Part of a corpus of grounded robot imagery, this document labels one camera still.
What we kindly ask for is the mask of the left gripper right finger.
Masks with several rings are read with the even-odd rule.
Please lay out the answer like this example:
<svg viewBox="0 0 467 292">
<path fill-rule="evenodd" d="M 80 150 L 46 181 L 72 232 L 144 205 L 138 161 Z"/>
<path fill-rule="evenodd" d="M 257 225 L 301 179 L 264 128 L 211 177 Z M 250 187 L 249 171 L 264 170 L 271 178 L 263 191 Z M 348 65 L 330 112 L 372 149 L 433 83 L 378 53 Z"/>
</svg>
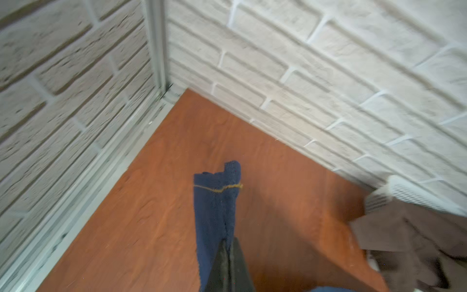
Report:
<svg viewBox="0 0 467 292">
<path fill-rule="evenodd" d="M 231 292 L 256 291 L 237 237 L 233 239 L 229 252 L 229 277 Z"/>
</svg>

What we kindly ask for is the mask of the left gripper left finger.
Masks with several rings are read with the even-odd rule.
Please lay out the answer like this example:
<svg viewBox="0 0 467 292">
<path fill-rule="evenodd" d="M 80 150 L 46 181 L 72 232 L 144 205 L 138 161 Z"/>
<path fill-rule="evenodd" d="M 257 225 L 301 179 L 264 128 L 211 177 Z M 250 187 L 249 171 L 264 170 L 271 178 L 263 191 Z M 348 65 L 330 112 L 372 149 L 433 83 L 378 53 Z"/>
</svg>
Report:
<svg viewBox="0 0 467 292">
<path fill-rule="evenodd" d="M 230 291 L 230 262 L 229 252 L 225 240 L 219 244 L 207 283 L 205 292 L 229 292 Z"/>
</svg>

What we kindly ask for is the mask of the blue denim jeans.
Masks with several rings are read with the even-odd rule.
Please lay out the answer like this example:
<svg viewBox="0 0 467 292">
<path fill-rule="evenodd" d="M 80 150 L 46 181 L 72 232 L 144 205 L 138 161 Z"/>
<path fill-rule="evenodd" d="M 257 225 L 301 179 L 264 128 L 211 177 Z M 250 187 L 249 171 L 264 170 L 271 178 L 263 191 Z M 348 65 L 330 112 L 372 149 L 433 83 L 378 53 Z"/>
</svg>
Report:
<svg viewBox="0 0 467 292">
<path fill-rule="evenodd" d="M 240 193 L 241 165 L 225 163 L 222 172 L 193 175 L 193 207 L 200 290 L 203 291 L 220 243 L 230 247 L 235 233 L 236 200 Z"/>
</svg>

